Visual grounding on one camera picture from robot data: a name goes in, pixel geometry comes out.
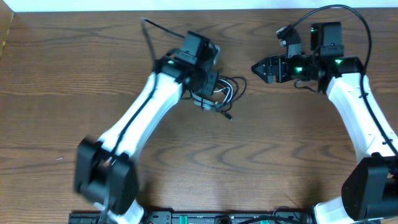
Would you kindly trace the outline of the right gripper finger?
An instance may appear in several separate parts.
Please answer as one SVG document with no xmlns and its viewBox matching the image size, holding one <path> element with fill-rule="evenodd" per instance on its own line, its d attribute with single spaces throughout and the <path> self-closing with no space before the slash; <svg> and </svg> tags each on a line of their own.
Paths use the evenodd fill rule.
<svg viewBox="0 0 398 224">
<path fill-rule="evenodd" d="M 257 63 L 255 63 L 252 66 L 252 69 L 269 68 L 270 66 L 272 66 L 271 57 L 265 57 L 260 61 L 258 61 Z"/>
<path fill-rule="evenodd" d="M 273 83 L 274 82 L 274 77 L 270 72 L 270 66 L 262 63 L 257 63 L 251 67 L 252 73 L 257 75 L 259 78 L 261 78 L 263 81 L 266 83 Z"/>
</svg>

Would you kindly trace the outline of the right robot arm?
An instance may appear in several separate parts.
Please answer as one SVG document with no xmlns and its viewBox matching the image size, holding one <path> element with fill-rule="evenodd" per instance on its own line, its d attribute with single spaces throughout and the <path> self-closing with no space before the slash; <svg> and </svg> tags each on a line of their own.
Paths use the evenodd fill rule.
<svg viewBox="0 0 398 224">
<path fill-rule="evenodd" d="M 318 91 L 338 110 L 351 138 L 357 166 L 341 195 L 314 206 L 314 223 L 376 222 L 397 216 L 397 135 L 378 106 L 357 57 L 346 57 L 341 23 L 312 24 L 311 55 L 302 51 L 292 27 L 277 31 L 284 54 L 266 57 L 251 67 L 266 83 L 318 82 Z"/>
</svg>

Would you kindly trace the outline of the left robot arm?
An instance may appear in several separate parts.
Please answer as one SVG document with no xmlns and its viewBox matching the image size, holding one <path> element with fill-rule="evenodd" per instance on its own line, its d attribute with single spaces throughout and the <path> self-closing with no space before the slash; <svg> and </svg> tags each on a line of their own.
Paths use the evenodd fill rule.
<svg viewBox="0 0 398 224">
<path fill-rule="evenodd" d="M 98 206 L 91 223 L 140 223 L 144 209 L 136 197 L 136 162 L 148 138 L 185 91 L 210 95 L 218 72 L 212 70 L 220 47 L 189 31 L 179 49 L 155 58 L 141 94 L 121 119 L 98 140 L 77 147 L 74 190 Z"/>
</svg>

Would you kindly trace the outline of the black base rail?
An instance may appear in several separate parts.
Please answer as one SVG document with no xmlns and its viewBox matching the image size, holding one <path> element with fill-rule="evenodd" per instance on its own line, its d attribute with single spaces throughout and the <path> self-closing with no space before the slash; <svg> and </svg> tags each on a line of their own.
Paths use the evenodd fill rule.
<svg viewBox="0 0 398 224">
<path fill-rule="evenodd" d="M 148 212 L 139 224 L 217 224 L 242 223 L 255 219 L 260 224 L 304 223 L 316 224 L 309 213 L 279 211 L 271 213 L 178 213 L 170 211 Z"/>
</svg>

